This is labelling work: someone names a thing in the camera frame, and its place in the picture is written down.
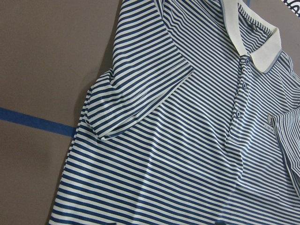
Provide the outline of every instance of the white collar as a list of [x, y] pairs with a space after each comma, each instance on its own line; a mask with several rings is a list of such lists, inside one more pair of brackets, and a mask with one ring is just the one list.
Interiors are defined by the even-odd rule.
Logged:
[[[260, 22], [272, 31], [272, 36], [256, 51], [248, 53], [241, 39], [239, 29], [238, 3], [254, 20]], [[221, 0], [223, 16], [228, 35], [236, 50], [242, 55], [249, 54], [255, 67], [261, 72], [267, 72], [281, 53], [279, 29], [252, 11], [242, 0]]]

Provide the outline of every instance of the blue line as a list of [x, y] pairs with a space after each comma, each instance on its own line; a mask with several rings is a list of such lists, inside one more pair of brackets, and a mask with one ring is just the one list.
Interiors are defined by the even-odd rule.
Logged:
[[0, 107], [0, 120], [73, 137], [76, 128]]

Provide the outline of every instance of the navy blue stripe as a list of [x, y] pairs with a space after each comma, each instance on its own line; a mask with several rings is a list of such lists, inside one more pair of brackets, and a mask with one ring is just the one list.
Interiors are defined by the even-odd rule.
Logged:
[[[268, 74], [239, 55], [228, 2], [123, 2], [112, 68], [87, 93], [49, 224], [300, 225], [300, 83], [284, 52]], [[228, 6], [246, 52], [265, 49], [270, 28]]]
[[70, 127], [61, 123], [44, 120], [4, 108], [0, 108], [0, 120], [5, 120], [70, 137], [74, 136], [76, 130], [75, 127]]

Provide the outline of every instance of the brown surface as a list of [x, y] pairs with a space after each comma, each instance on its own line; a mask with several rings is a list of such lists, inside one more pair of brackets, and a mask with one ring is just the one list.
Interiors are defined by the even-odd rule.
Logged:
[[2, 0], [0, 107], [74, 126], [86, 91], [111, 67], [118, 3]]
[[[0, 1], [0, 107], [76, 126], [86, 91], [112, 64], [120, 0]], [[251, 0], [278, 26], [300, 75], [300, 19]], [[0, 120], [0, 224], [47, 223], [71, 138]]]
[[0, 120], [0, 224], [45, 224], [71, 138]]

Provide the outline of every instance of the logo patch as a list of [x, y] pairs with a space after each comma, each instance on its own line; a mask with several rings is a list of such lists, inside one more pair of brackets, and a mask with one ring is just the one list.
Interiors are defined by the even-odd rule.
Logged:
[[273, 121], [272, 121], [272, 115], [270, 113], [268, 113], [268, 121], [267, 121], [269, 126], [273, 126]]

